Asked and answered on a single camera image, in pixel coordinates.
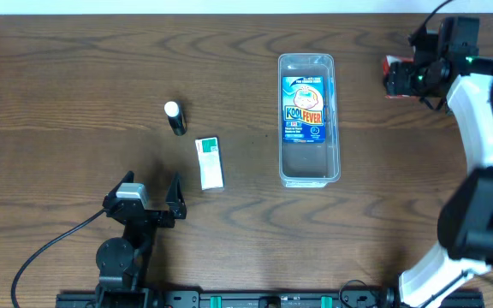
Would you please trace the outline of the white and green medicine box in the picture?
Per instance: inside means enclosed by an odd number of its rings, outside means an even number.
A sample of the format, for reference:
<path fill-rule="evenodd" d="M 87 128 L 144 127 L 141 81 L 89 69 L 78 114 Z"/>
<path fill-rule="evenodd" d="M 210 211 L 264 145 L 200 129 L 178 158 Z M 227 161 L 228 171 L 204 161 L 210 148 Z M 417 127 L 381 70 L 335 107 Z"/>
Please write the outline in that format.
<path fill-rule="evenodd" d="M 202 190 L 224 188 L 221 155 L 217 137 L 195 140 Z"/>

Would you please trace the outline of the blue Kool Fever box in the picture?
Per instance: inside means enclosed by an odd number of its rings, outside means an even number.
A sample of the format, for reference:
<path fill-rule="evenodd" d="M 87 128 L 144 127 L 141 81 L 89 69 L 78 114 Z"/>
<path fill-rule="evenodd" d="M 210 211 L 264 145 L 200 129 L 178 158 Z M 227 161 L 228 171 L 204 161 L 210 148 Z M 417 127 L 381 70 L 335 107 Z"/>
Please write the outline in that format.
<path fill-rule="evenodd" d="M 323 143 L 326 138 L 325 90 L 321 75 L 281 79 L 282 139 L 285 143 Z"/>

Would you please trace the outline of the red and green medicine box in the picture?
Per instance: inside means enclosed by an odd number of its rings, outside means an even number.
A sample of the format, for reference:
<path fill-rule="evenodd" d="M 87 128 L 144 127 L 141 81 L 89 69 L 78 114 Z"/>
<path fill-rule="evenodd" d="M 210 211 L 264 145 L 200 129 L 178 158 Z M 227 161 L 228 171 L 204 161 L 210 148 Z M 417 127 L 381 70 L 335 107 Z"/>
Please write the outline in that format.
<path fill-rule="evenodd" d="M 387 55 L 383 60 L 383 86 L 388 98 L 413 95 L 414 64 L 412 58 Z"/>

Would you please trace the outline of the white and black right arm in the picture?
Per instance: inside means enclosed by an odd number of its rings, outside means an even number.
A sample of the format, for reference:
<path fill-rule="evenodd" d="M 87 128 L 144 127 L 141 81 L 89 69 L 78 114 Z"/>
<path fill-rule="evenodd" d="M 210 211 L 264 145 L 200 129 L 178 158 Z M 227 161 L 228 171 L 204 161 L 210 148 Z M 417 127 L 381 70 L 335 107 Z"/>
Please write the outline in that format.
<path fill-rule="evenodd" d="M 479 56 L 478 31 L 479 20 L 463 16 L 437 32 L 421 25 L 409 38 L 413 58 L 385 60 L 388 97 L 438 98 L 433 109 L 454 115 L 467 177 L 440 212 L 436 244 L 383 293 L 383 307 L 472 305 L 458 288 L 493 269 L 493 59 Z"/>

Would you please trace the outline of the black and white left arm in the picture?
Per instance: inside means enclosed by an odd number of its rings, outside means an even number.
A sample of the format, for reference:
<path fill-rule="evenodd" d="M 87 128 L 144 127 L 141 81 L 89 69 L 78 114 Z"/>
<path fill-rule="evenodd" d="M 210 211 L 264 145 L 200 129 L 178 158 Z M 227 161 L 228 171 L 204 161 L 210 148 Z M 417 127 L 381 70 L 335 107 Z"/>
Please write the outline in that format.
<path fill-rule="evenodd" d="M 177 220 L 187 216 L 180 176 L 175 174 L 170 183 L 165 197 L 167 210 L 150 210 L 148 201 L 146 187 L 134 182 L 132 171 L 104 197 L 106 216 L 123 225 L 124 231 L 97 250 L 97 307 L 165 306 L 163 293 L 148 287 L 145 278 L 157 230 L 173 228 Z"/>

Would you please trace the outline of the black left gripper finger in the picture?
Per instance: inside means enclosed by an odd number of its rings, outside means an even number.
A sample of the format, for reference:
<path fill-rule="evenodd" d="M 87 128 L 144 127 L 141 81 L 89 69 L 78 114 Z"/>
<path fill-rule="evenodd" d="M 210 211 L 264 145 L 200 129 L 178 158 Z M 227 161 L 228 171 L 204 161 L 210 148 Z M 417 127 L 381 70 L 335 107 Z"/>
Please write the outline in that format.
<path fill-rule="evenodd" d="M 166 194 L 165 203 L 168 205 L 169 211 L 175 219 L 186 218 L 187 206 L 181 191 L 181 177 L 178 173 L 175 173 L 170 183 L 169 190 Z"/>
<path fill-rule="evenodd" d="M 131 184 L 133 183 L 134 183 L 134 172 L 128 171 L 123 176 L 121 181 L 106 194 L 106 196 L 104 197 L 104 202 L 107 203 L 116 198 L 129 197 L 131 195 L 130 192 Z"/>

